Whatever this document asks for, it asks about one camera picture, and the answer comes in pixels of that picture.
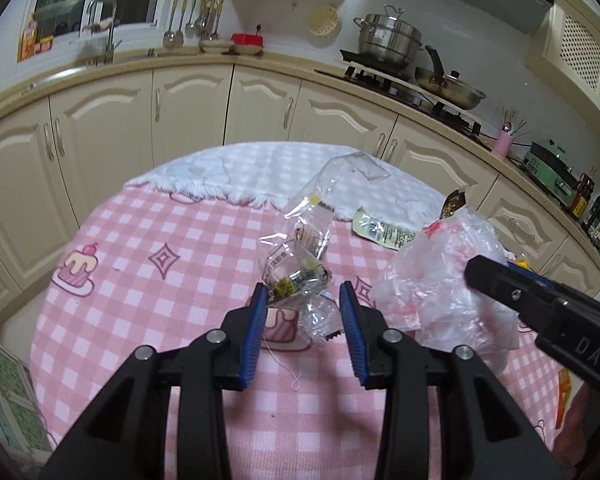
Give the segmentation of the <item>round yellow wall strainer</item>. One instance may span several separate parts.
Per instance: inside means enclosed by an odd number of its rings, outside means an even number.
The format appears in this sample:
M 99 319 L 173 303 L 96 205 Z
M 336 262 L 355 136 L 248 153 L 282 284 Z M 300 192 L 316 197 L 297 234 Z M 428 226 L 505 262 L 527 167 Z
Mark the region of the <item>round yellow wall strainer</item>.
M 340 16 L 334 6 L 316 6 L 308 21 L 309 32 L 318 38 L 336 35 L 340 29 Z

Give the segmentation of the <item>pink utensil cup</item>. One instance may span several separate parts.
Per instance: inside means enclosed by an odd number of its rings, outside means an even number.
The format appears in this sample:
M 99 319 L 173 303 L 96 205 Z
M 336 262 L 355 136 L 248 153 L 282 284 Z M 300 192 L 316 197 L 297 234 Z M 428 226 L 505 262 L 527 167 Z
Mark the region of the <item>pink utensil cup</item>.
M 513 140 L 513 135 L 508 130 L 502 129 L 492 145 L 491 153 L 497 158 L 506 158 L 512 147 Z

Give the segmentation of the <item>steel frying pan with lid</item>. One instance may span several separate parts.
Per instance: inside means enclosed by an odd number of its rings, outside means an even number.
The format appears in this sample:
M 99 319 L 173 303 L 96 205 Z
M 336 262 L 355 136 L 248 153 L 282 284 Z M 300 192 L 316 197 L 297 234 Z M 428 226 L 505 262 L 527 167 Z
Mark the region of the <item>steel frying pan with lid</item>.
M 420 88 L 461 110 L 473 110 L 486 99 L 484 92 L 460 80 L 460 74 L 456 70 L 447 73 L 434 47 L 425 46 L 424 49 L 431 58 L 432 69 L 415 68 L 415 79 Z

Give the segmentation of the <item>green white snack wrapper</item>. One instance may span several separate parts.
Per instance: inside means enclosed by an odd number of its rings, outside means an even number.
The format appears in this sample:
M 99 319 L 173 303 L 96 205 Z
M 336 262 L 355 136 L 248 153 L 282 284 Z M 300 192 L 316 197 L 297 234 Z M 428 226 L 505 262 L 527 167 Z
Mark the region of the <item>green white snack wrapper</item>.
M 407 229 L 404 226 L 385 222 L 358 208 L 352 219 L 352 231 L 383 248 L 400 250 L 405 244 L 414 240 L 419 229 Z

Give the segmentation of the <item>hanging utensil rack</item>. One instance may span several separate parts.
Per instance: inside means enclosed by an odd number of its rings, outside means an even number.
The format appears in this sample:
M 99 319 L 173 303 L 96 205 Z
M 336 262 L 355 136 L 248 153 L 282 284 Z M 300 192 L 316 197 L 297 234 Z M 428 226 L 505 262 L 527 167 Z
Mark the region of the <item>hanging utensil rack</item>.
M 165 49 L 181 48 L 186 39 L 219 39 L 218 28 L 226 0 L 172 0 L 168 26 L 163 34 Z

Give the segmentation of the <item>black gold snack wrapper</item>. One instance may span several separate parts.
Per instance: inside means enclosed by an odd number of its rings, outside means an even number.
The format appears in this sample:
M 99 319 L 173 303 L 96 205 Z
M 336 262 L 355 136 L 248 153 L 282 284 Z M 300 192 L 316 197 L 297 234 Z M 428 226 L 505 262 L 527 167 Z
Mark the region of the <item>black gold snack wrapper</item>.
M 440 219 L 450 218 L 460 208 L 467 204 L 464 190 L 455 190 L 446 196 L 445 202 L 440 212 Z

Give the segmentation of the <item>green electric cooker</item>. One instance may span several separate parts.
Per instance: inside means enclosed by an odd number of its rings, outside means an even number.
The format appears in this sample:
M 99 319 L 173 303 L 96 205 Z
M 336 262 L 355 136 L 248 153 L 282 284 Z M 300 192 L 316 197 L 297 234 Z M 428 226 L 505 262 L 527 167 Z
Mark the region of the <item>green electric cooker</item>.
M 522 170 L 565 209 L 571 206 L 578 179 L 566 162 L 565 150 L 553 140 L 532 142 L 524 155 Z

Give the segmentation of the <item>dark soy sauce bottle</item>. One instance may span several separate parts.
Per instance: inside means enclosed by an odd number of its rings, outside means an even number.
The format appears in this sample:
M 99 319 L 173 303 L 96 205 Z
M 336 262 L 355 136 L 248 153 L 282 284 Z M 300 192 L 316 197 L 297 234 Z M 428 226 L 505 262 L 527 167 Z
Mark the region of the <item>dark soy sauce bottle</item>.
M 580 175 L 576 192 L 574 192 L 573 200 L 568 208 L 568 212 L 573 219 L 580 220 L 584 215 L 588 202 L 591 199 L 594 190 L 593 179 L 584 172 Z

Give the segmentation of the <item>cream upper right cabinet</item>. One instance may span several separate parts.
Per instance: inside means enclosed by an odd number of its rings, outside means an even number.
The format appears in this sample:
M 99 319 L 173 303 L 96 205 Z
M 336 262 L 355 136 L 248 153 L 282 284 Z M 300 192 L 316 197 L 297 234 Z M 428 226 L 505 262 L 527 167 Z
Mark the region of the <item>cream upper right cabinet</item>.
M 600 132 L 600 30 L 568 0 L 532 36 L 526 66 Z

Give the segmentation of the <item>red lidded bowl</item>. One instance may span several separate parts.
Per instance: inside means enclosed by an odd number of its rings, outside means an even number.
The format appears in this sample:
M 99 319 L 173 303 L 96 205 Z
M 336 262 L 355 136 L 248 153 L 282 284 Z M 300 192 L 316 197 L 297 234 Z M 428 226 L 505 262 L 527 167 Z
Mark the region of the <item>red lidded bowl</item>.
M 264 40 L 259 34 L 233 34 L 230 41 L 240 55 L 258 55 L 263 51 Z

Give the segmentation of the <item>clear plastic wrapper bag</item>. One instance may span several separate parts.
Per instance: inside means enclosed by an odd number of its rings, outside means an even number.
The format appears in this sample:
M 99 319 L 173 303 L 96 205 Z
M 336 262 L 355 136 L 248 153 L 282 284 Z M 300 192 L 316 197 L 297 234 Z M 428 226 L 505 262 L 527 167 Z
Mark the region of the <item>clear plastic wrapper bag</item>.
M 328 291 L 332 270 L 326 252 L 332 222 L 356 192 L 367 192 L 388 177 L 362 152 L 329 159 L 259 238 L 262 282 L 268 288 L 266 348 L 304 351 L 340 333 L 339 308 Z

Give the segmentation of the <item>chrome sink faucet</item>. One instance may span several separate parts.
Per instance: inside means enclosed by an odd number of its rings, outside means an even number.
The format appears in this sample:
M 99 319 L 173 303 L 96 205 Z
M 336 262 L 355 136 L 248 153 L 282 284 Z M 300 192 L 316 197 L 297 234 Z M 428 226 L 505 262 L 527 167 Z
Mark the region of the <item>chrome sink faucet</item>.
M 110 6 L 110 15 L 108 18 L 104 18 L 98 22 L 95 21 L 95 8 L 98 4 L 102 6 Z M 116 28 L 118 3 L 117 0 L 91 0 L 87 3 L 87 23 L 83 26 L 84 30 L 87 30 L 91 34 L 96 32 L 106 32 L 107 39 L 104 47 L 104 53 L 102 54 L 102 62 L 104 64 L 111 64 L 114 62 L 114 50 L 120 42 L 114 42 L 114 29 Z

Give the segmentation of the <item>yellow snack bag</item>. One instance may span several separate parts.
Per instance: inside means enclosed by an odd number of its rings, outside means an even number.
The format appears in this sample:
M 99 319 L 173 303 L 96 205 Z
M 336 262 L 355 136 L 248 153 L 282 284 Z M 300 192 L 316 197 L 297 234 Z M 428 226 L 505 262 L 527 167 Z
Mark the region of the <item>yellow snack bag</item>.
M 516 266 L 520 266 L 521 268 L 524 268 L 524 269 L 531 268 L 530 262 L 525 256 L 516 257 L 514 260 L 514 263 L 516 264 Z

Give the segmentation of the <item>white translucent plastic bag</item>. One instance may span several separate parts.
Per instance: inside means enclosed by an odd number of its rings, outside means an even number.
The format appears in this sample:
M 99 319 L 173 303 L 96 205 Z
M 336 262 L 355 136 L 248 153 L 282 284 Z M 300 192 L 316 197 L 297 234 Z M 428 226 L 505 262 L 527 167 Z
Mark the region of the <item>white translucent plastic bag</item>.
M 516 314 L 468 287 L 465 269 L 475 256 L 506 261 L 493 226 L 464 206 L 405 244 L 373 279 L 370 298 L 389 326 L 421 346 L 451 351 L 466 344 L 501 374 L 518 348 Z

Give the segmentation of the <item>black gas stove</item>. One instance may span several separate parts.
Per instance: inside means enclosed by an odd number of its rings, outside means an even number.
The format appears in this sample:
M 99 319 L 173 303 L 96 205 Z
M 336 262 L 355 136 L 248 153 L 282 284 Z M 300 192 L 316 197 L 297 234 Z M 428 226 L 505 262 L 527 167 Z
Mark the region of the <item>black gas stove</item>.
M 455 131 L 478 139 L 482 135 L 482 121 L 471 113 L 480 102 L 471 107 L 462 107 L 445 96 L 438 96 L 411 82 L 404 70 L 395 70 L 374 61 L 366 54 L 341 50 L 339 62 L 344 65 L 342 74 L 315 70 L 315 73 L 350 82 L 385 96 L 408 107 L 433 117 Z

